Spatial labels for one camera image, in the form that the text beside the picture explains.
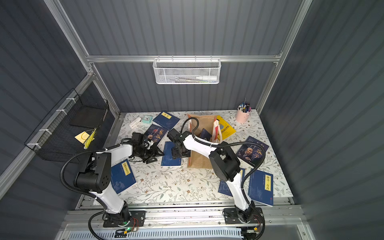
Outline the jute canvas Christmas bag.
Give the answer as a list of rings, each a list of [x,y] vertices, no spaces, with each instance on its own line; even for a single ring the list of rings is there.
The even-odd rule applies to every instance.
[[[189,118],[196,118],[199,121],[199,126],[194,131],[195,137],[200,141],[206,142],[209,145],[211,143],[221,143],[221,133],[219,131],[219,121],[215,115],[204,115],[198,116],[193,114],[188,114]],[[206,129],[210,134],[212,134],[211,141],[208,142],[199,138],[202,129]],[[191,156],[188,160],[188,168],[193,169],[212,169],[212,164],[209,157],[206,157],[196,151],[191,151]]]

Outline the blue book yellow label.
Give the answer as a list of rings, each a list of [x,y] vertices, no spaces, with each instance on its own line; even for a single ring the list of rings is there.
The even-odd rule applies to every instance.
[[[202,129],[199,138],[210,142],[212,138],[212,134],[210,134],[206,129]]]

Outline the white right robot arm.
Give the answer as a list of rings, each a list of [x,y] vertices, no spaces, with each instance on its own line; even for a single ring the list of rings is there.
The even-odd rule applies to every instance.
[[[192,151],[210,160],[216,176],[226,182],[231,191],[239,220],[242,223],[249,223],[253,218],[255,205],[245,193],[240,160],[231,146],[228,143],[216,144],[202,140],[188,131],[181,134],[175,129],[170,130],[167,137],[174,143],[173,157],[182,157]]]

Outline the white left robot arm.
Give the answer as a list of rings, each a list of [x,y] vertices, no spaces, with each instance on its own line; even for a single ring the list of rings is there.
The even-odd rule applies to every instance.
[[[130,162],[139,158],[149,164],[164,156],[158,144],[143,134],[134,133],[131,138],[122,139],[120,144],[88,156],[81,161],[74,186],[95,196],[104,208],[106,226],[137,225],[138,220],[132,217],[127,202],[119,194],[137,182]]]

